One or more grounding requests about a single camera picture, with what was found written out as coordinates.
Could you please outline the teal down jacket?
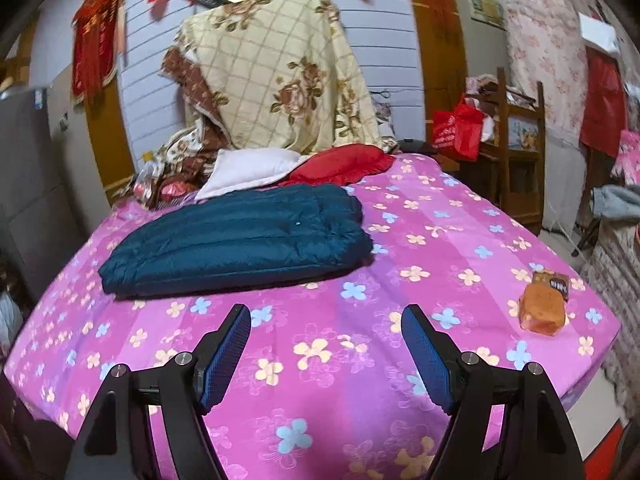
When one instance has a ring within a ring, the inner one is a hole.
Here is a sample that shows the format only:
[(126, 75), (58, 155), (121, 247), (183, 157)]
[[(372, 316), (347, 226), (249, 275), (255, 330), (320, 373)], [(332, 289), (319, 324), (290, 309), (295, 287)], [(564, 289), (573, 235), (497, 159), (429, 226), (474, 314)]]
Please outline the teal down jacket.
[(158, 298), (290, 284), (369, 258), (362, 205), (335, 184), (233, 192), (145, 223), (102, 264), (107, 295)]

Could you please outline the orange packaged bread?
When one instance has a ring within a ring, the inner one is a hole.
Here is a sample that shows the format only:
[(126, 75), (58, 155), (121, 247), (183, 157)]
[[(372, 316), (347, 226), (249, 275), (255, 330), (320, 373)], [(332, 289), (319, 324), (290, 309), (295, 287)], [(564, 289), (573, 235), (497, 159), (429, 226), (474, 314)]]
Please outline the orange packaged bread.
[(567, 288), (559, 281), (528, 284), (518, 303), (523, 330), (553, 337), (565, 325)]

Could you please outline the pink floral bed sheet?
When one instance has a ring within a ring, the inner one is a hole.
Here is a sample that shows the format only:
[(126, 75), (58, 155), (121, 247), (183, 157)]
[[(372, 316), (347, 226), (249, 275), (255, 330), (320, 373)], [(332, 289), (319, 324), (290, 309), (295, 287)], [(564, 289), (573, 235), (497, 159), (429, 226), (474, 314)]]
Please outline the pink floral bed sheet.
[[(564, 404), (576, 401), (620, 322), (546, 244), (425, 156), (400, 156), (348, 192), (373, 242), (366, 266), (288, 287), (157, 300), (118, 301), (102, 290), (99, 266), (155, 219), (121, 203), (44, 293), (6, 378), (32, 414), (76, 434), (114, 365), (162, 366), (245, 304), (250, 339), (205, 421), (232, 479), (424, 474), (448, 419), (402, 340), (408, 304), (492, 365), (540, 363)], [(565, 325), (553, 337), (523, 330), (525, 287), (551, 281), (568, 291)]]

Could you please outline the grey refrigerator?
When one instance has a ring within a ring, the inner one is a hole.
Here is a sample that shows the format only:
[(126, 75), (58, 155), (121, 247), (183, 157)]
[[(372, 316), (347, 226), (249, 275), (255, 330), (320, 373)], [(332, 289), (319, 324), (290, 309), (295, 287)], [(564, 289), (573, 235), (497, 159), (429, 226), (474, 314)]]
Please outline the grey refrigerator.
[(3, 91), (0, 128), (1, 255), (37, 301), (82, 245), (54, 157), (47, 90)]

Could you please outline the wooden shelf rack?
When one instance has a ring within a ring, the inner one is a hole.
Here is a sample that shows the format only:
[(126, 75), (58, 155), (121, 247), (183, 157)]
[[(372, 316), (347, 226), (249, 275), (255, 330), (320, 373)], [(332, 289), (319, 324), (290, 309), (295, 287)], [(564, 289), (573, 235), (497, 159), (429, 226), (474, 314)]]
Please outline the wooden shelf rack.
[(472, 189), (530, 232), (539, 234), (546, 189), (546, 109), (544, 86), (536, 94), (508, 86), (506, 70), (470, 97), (494, 113), (494, 136), (480, 144), (469, 164)]

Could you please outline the brown floral bedding pile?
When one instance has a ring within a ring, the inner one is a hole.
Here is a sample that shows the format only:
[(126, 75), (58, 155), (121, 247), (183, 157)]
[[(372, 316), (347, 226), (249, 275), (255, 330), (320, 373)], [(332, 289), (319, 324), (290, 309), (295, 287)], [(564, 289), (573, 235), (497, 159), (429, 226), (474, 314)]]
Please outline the brown floral bedding pile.
[(116, 198), (134, 196), (148, 209), (179, 203), (201, 188), (213, 172), (218, 152), (231, 146), (220, 114), (229, 99), (209, 87), (192, 53), (169, 48), (160, 73), (178, 84), (194, 119), (192, 125), (174, 133), (153, 152), (137, 174), (116, 188)]

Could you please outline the red plastic bag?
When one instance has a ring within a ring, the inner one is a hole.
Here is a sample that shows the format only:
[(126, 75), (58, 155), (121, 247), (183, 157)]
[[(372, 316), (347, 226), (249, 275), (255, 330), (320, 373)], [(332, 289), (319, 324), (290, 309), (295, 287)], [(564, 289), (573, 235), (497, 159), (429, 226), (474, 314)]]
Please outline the red plastic bag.
[(462, 96), (451, 112), (435, 110), (432, 147), (457, 162), (475, 162), (480, 152), (485, 114)]

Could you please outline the white pillow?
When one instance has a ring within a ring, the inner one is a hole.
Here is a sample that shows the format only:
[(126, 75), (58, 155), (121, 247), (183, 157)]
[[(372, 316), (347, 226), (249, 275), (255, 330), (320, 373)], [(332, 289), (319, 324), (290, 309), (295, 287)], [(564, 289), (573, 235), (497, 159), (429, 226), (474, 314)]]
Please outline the white pillow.
[(220, 150), (206, 183), (196, 200), (224, 196), (235, 191), (275, 184), (310, 159), (284, 148), (242, 148)]

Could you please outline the red cushion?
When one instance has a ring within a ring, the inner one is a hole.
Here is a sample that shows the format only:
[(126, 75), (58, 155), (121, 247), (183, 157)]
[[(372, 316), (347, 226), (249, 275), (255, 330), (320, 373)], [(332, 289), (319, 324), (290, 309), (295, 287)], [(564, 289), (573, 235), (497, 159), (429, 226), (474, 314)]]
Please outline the red cushion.
[(374, 145), (349, 144), (314, 154), (294, 169), (278, 186), (294, 184), (344, 186), (367, 176), (382, 174), (393, 166), (395, 157)]

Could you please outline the red hanging cloth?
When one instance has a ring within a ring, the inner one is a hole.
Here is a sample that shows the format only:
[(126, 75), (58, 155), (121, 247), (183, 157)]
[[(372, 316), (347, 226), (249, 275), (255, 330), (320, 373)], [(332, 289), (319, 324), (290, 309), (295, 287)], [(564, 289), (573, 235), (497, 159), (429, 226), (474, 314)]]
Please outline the red hanging cloth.
[(587, 49), (588, 88), (580, 142), (615, 158), (626, 129), (625, 90), (614, 58)]

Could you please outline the pink floral hanging cloth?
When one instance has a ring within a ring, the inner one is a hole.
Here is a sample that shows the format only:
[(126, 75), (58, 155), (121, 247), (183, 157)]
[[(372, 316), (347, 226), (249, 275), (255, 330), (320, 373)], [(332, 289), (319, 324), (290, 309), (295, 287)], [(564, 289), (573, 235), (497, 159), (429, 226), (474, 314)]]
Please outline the pink floral hanging cloth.
[(588, 86), (586, 48), (570, 0), (501, 0), (514, 84), (527, 93), (544, 86), (546, 125), (577, 145)]

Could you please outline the cream floral quilt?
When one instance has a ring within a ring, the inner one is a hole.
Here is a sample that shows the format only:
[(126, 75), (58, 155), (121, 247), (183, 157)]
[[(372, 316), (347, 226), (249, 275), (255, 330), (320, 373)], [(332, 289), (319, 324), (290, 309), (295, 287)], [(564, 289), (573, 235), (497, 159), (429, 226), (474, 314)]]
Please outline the cream floral quilt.
[(186, 18), (162, 73), (230, 148), (391, 151), (332, 0), (244, 0)]

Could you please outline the red tasselled wall hanging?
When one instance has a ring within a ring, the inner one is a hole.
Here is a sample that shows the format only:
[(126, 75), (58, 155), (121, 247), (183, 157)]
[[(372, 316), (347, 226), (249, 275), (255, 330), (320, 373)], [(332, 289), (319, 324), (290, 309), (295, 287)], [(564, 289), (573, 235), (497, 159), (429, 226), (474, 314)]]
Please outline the red tasselled wall hanging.
[(72, 85), (76, 104), (92, 102), (114, 78), (122, 0), (84, 0), (73, 19)]

